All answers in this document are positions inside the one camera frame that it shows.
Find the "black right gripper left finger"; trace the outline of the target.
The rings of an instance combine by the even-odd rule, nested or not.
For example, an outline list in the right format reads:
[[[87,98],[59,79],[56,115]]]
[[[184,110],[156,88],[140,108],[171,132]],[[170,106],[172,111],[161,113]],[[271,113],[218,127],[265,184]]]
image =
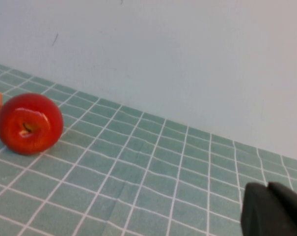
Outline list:
[[[290,232],[280,201],[266,186],[253,182],[245,187],[241,227],[244,236],[287,236]]]

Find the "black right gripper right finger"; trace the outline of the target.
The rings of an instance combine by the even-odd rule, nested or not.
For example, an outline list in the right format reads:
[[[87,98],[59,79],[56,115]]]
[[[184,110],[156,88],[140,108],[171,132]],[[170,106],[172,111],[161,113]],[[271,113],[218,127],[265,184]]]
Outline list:
[[[276,196],[297,226],[297,193],[279,182],[269,182],[268,189]]]

